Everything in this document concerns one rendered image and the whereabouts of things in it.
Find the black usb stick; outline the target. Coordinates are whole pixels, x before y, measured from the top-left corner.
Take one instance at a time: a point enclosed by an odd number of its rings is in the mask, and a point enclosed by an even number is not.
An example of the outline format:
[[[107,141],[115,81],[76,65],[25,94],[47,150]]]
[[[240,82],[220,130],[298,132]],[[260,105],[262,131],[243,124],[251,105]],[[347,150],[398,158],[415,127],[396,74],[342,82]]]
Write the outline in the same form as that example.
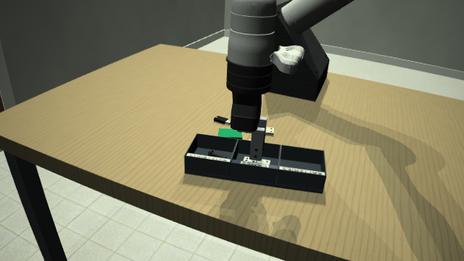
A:
[[[221,116],[217,116],[214,118],[214,121],[215,122],[218,122],[218,123],[222,123],[222,124],[231,124],[231,121],[228,120],[228,118],[225,118],[225,117],[221,117]]]

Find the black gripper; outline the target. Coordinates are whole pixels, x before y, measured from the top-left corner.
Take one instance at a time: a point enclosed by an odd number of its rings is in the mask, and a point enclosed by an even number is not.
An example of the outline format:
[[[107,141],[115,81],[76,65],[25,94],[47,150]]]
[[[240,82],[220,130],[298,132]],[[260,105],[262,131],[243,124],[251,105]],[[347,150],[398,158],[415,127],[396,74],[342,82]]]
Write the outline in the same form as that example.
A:
[[[273,65],[283,73],[294,74],[305,54],[301,46],[274,50],[275,31],[251,34],[230,29],[226,87],[233,96],[231,128],[252,134],[250,160],[262,161],[267,117],[260,117],[261,95],[270,90]]]

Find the dark grey rack of labelled bins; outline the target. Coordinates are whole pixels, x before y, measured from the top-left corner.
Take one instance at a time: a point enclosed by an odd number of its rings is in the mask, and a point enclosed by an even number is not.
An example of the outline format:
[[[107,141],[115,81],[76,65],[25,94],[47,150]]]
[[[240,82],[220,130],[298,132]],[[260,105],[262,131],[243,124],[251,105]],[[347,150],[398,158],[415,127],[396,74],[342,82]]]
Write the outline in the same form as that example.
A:
[[[323,193],[327,176],[324,150],[265,143],[262,160],[270,160],[268,165],[244,161],[250,146],[248,140],[197,133],[184,155],[184,173]],[[208,156],[209,150],[226,158]]]

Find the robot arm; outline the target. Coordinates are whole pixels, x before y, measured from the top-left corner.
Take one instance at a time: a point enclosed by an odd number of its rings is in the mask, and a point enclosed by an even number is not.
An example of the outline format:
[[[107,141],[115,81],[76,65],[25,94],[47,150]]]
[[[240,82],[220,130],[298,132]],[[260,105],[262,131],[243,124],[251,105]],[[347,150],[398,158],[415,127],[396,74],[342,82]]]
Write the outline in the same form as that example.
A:
[[[324,20],[354,0],[293,0],[281,8],[289,27],[297,34]],[[241,33],[275,31],[276,0],[233,0],[231,29]]]

